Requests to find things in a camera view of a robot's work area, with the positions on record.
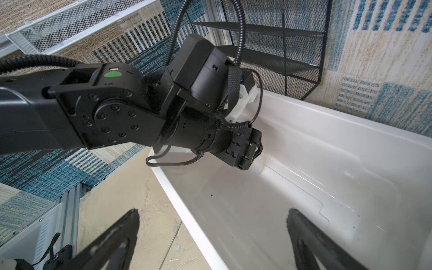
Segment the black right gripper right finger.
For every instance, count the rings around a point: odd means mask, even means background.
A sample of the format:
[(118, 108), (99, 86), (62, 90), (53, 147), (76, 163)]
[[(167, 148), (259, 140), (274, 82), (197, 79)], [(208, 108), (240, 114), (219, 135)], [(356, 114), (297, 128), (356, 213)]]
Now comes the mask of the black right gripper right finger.
[(286, 226), (297, 269), (319, 270), (318, 262), (327, 270), (366, 269), (299, 210), (289, 210)]

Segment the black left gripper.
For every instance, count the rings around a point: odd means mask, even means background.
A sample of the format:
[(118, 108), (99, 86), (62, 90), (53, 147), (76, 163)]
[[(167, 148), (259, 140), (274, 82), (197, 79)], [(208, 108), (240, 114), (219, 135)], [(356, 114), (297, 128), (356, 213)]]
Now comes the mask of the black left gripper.
[(263, 151), (262, 132), (249, 128), (230, 132), (228, 145), (216, 157), (231, 167), (246, 171)]

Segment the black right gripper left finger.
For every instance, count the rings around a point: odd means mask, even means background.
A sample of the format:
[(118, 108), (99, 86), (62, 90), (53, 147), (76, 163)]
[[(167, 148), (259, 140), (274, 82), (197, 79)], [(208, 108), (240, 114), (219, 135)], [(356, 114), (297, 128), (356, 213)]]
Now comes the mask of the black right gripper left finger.
[(137, 209), (126, 212), (72, 260), (65, 270), (128, 270), (140, 226)]

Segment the white plastic bin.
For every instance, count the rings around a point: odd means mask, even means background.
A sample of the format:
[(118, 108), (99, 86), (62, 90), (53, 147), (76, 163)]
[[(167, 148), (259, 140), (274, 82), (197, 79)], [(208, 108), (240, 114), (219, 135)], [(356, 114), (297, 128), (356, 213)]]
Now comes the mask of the white plastic bin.
[(431, 269), (430, 137), (268, 91), (254, 127), (247, 171), (178, 147), (153, 169), (212, 269), (293, 269), (292, 208), (370, 270)]

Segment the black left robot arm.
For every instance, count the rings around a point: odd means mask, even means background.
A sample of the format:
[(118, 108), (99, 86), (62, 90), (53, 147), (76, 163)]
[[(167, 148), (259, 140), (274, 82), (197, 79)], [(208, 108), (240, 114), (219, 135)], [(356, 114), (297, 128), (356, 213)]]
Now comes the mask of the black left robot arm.
[(243, 5), (233, 1), (240, 27), (236, 58), (190, 34), (174, 51), (189, 1), (181, 4), (163, 66), (141, 74), (125, 63), (83, 64), (54, 55), (1, 61), (1, 154), (89, 150), (124, 143), (150, 146), (150, 167), (171, 147), (211, 153), (245, 171), (263, 150), (252, 121), (231, 123), (240, 103), (246, 41)]

